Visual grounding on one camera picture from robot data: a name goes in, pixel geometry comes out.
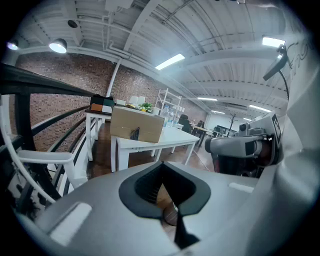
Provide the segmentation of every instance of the black cable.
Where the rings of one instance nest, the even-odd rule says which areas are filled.
[[[279,70],[278,72],[279,72],[279,74],[280,74],[280,75],[282,76],[282,78],[283,78],[283,81],[284,81],[284,84],[285,84],[285,89],[286,89],[286,95],[287,95],[288,100],[289,100],[289,89],[288,89],[287,81],[286,81],[286,79],[285,79],[284,74],[281,72],[281,70]]]

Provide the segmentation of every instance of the brick wall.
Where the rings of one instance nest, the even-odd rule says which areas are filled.
[[[19,56],[16,66],[32,71],[49,78],[53,78],[67,84],[85,89],[87,91],[105,96],[108,90],[115,64],[108,60],[82,54],[57,54],[54,52],[30,53]],[[145,96],[145,101],[154,106],[159,89],[167,87],[136,70],[120,65],[111,96],[114,99],[129,101],[132,95]],[[14,115],[10,99],[11,126],[14,127]],[[79,108],[90,103],[90,98],[82,96],[61,94],[32,94],[30,99],[31,125],[35,125],[50,117]],[[206,120],[206,112],[187,99],[181,104],[188,115],[189,120]],[[37,150],[46,151],[61,137],[66,130],[85,116],[84,111],[70,115],[61,121],[51,125],[34,137]],[[69,145],[84,127],[80,125],[59,147],[58,151],[67,151]]]
[[[184,107],[184,114],[188,116],[188,120],[197,124],[200,120],[206,121],[207,112],[205,112],[201,107],[194,104],[192,101],[182,98],[181,106]]]
[[[82,54],[60,55],[54,52],[21,55],[16,62],[16,66],[100,95],[106,95],[115,67],[110,61],[92,56]],[[89,97],[32,94],[30,98],[31,125],[89,104]],[[85,117],[84,110],[72,114],[38,133],[34,136],[36,149],[38,151],[48,150],[59,137],[83,117]],[[84,125],[83,123],[73,131],[57,151],[67,151]]]

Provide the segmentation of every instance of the cardboard box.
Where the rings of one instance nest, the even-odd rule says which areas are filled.
[[[110,134],[113,136],[158,143],[164,118],[127,107],[113,108]]]

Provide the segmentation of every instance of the gray plastic panel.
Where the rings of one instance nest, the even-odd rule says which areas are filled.
[[[266,167],[242,207],[221,228],[213,228],[205,239],[188,247],[188,253],[270,255],[290,238],[316,203],[320,187],[319,156],[319,150],[303,151]],[[186,250],[177,255],[184,255]]]
[[[257,178],[199,171],[181,163],[169,163],[205,181],[211,189],[211,196],[203,209],[198,214],[183,217],[186,231],[200,240],[223,228],[250,196],[250,193],[229,185],[236,183],[254,188],[258,182]]]
[[[50,206],[36,224],[48,233],[75,202],[92,207],[68,247],[91,256],[170,255],[179,251],[157,219],[137,217],[119,198],[126,178],[153,165],[146,163],[89,180]]]

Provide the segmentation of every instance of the table leg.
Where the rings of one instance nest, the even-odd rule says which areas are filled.
[[[202,142],[204,141],[205,136],[206,136],[206,133],[203,132],[202,133],[202,138],[201,138],[201,141],[200,141],[200,144],[199,144],[199,148],[201,148],[201,145],[202,145]]]
[[[118,170],[124,170],[128,168],[129,151],[126,149],[120,149],[118,147]]]
[[[92,161],[93,157],[92,157],[92,151],[91,151],[91,117],[86,114],[86,118],[85,118],[85,135],[86,135],[86,149],[87,149],[87,153],[88,153],[88,160]]]
[[[111,172],[116,171],[116,144],[117,137],[111,136]]]
[[[96,141],[98,140],[98,123],[99,123],[99,118],[96,117],[95,118],[95,135],[94,135],[94,139]]]
[[[184,160],[182,161],[182,164],[184,164],[185,166],[188,164],[189,158],[190,158],[190,156],[192,154],[192,151],[193,151],[193,149],[195,147],[195,144],[196,144],[195,142],[192,143],[192,144],[189,144],[188,148],[186,149],[186,152],[185,152],[185,155],[184,155]]]
[[[162,148],[158,149],[157,150],[157,153],[156,153],[156,158],[155,158],[155,162],[158,162],[159,161],[159,158],[160,158],[160,155],[161,155],[161,151],[162,151]]]

